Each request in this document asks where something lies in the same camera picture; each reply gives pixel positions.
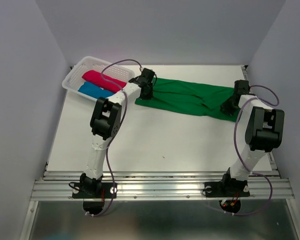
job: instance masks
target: white wall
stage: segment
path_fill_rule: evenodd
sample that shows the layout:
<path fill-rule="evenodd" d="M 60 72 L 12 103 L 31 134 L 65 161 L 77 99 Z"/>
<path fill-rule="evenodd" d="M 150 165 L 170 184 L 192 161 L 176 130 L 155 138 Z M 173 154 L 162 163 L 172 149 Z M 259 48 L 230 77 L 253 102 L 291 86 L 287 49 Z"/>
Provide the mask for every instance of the white wall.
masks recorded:
<path fill-rule="evenodd" d="M 253 84 L 272 88 L 285 111 L 283 141 L 274 151 L 300 210 L 300 0 L 287 0 L 248 67 Z M 271 95 L 258 91 L 262 96 Z"/>
<path fill-rule="evenodd" d="M 0 240 L 19 237 L 68 66 L 34 0 L 0 0 Z"/>
<path fill-rule="evenodd" d="M 248 64 L 285 0 L 36 0 L 65 58 Z"/>

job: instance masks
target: laundry basket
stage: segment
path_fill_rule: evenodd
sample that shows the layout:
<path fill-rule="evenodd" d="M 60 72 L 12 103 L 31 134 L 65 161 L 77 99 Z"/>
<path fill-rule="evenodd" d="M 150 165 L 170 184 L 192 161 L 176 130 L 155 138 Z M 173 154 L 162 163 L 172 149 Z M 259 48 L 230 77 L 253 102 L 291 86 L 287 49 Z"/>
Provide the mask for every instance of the laundry basket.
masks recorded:
<path fill-rule="evenodd" d="M 111 62 L 103 61 L 92 56 L 86 56 L 79 61 L 65 77 L 65 79 L 62 81 L 62 87 L 87 99 L 96 101 L 94 97 L 78 91 L 79 88 L 85 83 L 85 80 L 82 78 L 82 76 L 90 70 L 95 70 L 101 73 L 101 71 L 110 64 Z M 135 77 L 134 71 L 119 65 L 113 65 L 109 67 L 106 71 L 104 71 L 104 75 L 126 83 Z"/>

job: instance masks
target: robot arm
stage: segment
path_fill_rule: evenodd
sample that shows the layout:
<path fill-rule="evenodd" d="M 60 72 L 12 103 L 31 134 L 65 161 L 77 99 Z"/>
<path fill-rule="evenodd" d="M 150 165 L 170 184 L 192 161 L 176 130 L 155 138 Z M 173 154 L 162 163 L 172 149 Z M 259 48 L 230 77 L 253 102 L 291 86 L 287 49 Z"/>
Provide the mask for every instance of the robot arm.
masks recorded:
<path fill-rule="evenodd" d="M 123 88 L 126 95 L 123 91 L 119 91 L 108 98 L 100 97 L 97 99 L 90 121 L 92 128 L 90 154 L 77 186 L 83 192 L 90 195 L 99 194 L 106 150 L 120 129 L 122 113 L 124 112 L 122 108 L 127 102 L 134 102 L 138 97 L 144 100 L 151 99 L 153 97 L 152 81 L 154 76 L 155 73 L 152 70 L 144 68 L 140 76 L 131 79 Z"/>
<path fill-rule="evenodd" d="M 242 111 L 249 115 L 245 131 L 246 145 L 240 153 L 245 166 L 238 158 L 223 175 L 221 181 L 205 182 L 204 194 L 208 198 L 229 198 L 236 193 L 240 197 L 249 197 L 250 173 L 263 156 L 281 144 L 284 111 L 264 104 L 255 95 L 250 94 L 248 81 L 238 80 L 234 85 L 233 96 L 221 105 L 221 111 L 233 115 L 243 106 Z"/>

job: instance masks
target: green towel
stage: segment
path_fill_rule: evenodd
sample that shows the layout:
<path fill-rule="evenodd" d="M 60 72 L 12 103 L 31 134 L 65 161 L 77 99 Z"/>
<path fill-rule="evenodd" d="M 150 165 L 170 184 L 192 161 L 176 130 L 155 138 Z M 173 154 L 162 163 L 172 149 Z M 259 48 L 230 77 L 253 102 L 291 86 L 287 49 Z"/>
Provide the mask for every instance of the green towel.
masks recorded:
<path fill-rule="evenodd" d="M 239 111 L 233 116 L 220 111 L 220 105 L 231 97 L 233 92 L 232 87 L 158 78 L 153 87 L 154 98 L 151 100 L 137 98 L 135 104 L 235 122 Z"/>

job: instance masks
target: black bracket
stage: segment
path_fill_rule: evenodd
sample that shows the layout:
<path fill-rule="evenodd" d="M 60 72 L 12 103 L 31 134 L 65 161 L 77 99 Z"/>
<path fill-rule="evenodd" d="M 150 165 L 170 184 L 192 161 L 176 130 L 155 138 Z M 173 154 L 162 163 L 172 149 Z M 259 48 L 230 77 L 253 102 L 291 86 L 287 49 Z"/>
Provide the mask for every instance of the black bracket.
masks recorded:
<path fill-rule="evenodd" d="M 283 110 L 254 106 L 245 131 L 246 144 L 252 151 L 263 150 L 267 153 L 278 148 L 282 142 L 284 119 Z"/>
<path fill-rule="evenodd" d="M 235 194 L 239 194 L 240 197 L 250 196 L 248 182 L 231 178 L 230 168 L 223 175 L 221 181 L 205 182 L 202 194 L 207 198 L 232 198 Z"/>
<path fill-rule="evenodd" d="M 153 91 L 153 83 L 152 80 L 154 79 L 155 72 L 144 68 L 141 72 L 140 76 L 132 78 L 129 80 L 129 83 L 137 84 L 141 88 L 140 98 L 143 100 L 149 100 L 154 97 Z"/>
<path fill-rule="evenodd" d="M 103 140 L 114 137 L 120 128 L 122 106 L 119 103 L 110 102 L 107 98 L 99 97 L 96 100 L 90 127 L 93 135 L 99 135 Z"/>
<path fill-rule="evenodd" d="M 229 97 L 222 105 L 220 110 L 223 114 L 233 116 L 239 109 L 241 95 L 253 95 L 250 93 L 249 81 L 237 80 L 234 82 L 233 95 Z"/>
<path fill-rule="evenodd" d="M 101 199 L 102 192 L 104 191 L 104 198 L 111 199 L 117 197 L 118 184 L 115 183 L 115 190 L 113 189 L 113 182 L 101 182 L 102 177 L 98 180 L 89 178 L 85 173 L 80 176 L 80 182 L 75 182 L 73 187 L 75 190 L 72 192 L 73 199 Z"/>

